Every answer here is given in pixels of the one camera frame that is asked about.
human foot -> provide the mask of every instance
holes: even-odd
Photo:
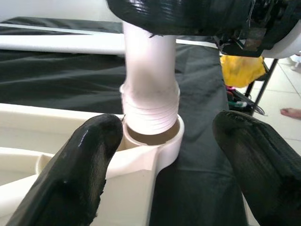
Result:
[[[284,108],[284,109],[281,109],[280,112],[282,115],[301,119],[301,109]]]

white tile floor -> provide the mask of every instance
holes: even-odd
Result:
[[[273,59],[265,59],[270,67]],[[259,102],[259,106],[266,115],[254,114],[254,117],[271,125],[286,142],[301,155],[301,120],[292,119],[280,114],[281,108],[301,109],[301,65],[295,71],[291,70],[294,62],[287,58],[279,60],[267,88]],[[251,92],[252,100],[255,101],[262,82],[256,81]],[[246,88],[238,89],[244,93]],[[258,226],[247,206],[249,225]]]

black tablecloth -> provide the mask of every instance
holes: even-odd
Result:
[[[4,23],[121,32],[117,23],[37,18]],[[58,33],[0,28],[0,34]],[[123,56],[0,50],[0,102],[122,113],[125,73]],[[185,133],[179,157],[157,177],[150,225],[245,226],[241,191],[212,133],[213,118],[227,108],[218,50],[177,45],[175,74]]]

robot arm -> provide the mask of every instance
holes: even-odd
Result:
[[[301,50],[299,0],[107,0],[123,21],[157,35],[214,36],[224,54],[284,58]]]

yellow bag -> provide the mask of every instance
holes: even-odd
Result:
[[[222,56],[221,64],[227,86],[246,87],[265,74],[262,57]]]

